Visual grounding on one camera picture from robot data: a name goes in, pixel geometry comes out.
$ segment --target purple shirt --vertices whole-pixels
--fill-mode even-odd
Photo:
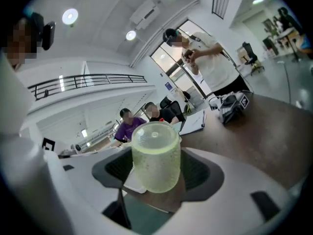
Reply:
[[[132,140],[132,134],[133,131],[140,125],[146,123],[147,121],[142,119],[142,118],[138,118],[138,117],[134,117],[133,120],[133,124],[129,125],[126,124],[124,122],[121,123],[121,125],[119,126],[116,134],[115,134],[115,138],[116,139],[123,139],[125,136],[129,139]]]

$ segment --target plastic cup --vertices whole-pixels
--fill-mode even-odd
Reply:
[[[145,123],[132,135],[134,170],[150,192],[171,190],[180,175],[178,133],[166,122]]]

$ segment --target man in black shirt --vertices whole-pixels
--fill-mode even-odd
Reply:
[[[170,109],[159,110],[153,102],[149,102],[145,105],[145,111],[151,117],[150,122],[160,121],[161,119],[164,119],[164,121],[170,124],[179,122],[178,118]]]

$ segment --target wooden table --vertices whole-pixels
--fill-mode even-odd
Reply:
[[[293,51],[293,55],[294,55],[294,59],[292,61],[295,61],[295,62],[299,62],[299,57],[297,55],[297,53],[295,52],[293,46],[292,46],[292,43],[288,37],[289,34],[293,33],[295,31],[295,28],[291,27],[291,28],[288,28],[286,30],[284,30],[282,33],[280,33],[280,35],[277,37],[277,39],[282,39],[282,38],[286,38],[288,43],[290,44],[290,47],[292,48],[292,51]]]
[[[285,188],[298,183],[312,162],[313,115],[287,103],[260,95],[248,95],[244,116],[223,125],[218,111],[206,109],[203,130],[182,136],[182,147],[209,151],[251,164]],[[175,212],[185,193],[181,175],[169,192],[139,194],[124,188],[143,202]]]

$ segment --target white shirt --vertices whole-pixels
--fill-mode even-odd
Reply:
[[[201,41],[198,42],[196,40],[189,39],[190,50],[208,50],[217,43],[214,37],[211,37],[206,33],[196,32],[193,35],[199,38]],[[183,48],[182,54],[184,55],[186,51],[187,49]],[[190,65],[185,62],[183,57],[182,60],[185,65],[187,65],[187,67],[192,70]],[[239,76],[239,73],[236,71],[233,64],[222,54],[199,57],[195,62],[198,65],[203,79],[213,92],[216,92],[231,84]]]

